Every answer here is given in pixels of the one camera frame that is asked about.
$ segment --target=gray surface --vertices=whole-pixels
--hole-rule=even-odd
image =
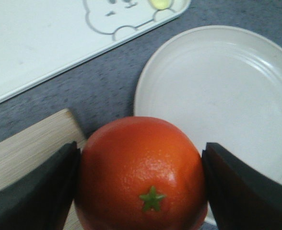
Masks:
[[[0,104],[0,141],[66,107],[86,135],[132,115],[136,84],[153,52],[182,31],[212,24],[245,28],[282,47],[282,0],[192,0],[178,19]]]

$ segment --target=white plate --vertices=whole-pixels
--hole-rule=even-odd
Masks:
[[[146,64],[134,114],[175,124],[199,152],[218,142],[282,184],[282,48],[258,34],[205,26],[175,36]]]

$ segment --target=yellow dot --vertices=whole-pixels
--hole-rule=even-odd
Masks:
[[[165,10],[171,5],[171,0],[149,0],[153,7],[158,10]]]

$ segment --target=orange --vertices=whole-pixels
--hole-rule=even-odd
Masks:
[[[82,151],[75,204],[85,230],[197,229],[207,212],[200,154],[164,120],[113,121]]]

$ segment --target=cartoon drawing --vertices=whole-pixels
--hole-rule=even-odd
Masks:
[[[109,35],[113,41],[160,19],[159,14],[173,14],[174,0],[83,0],[85,21],[95,32]]]

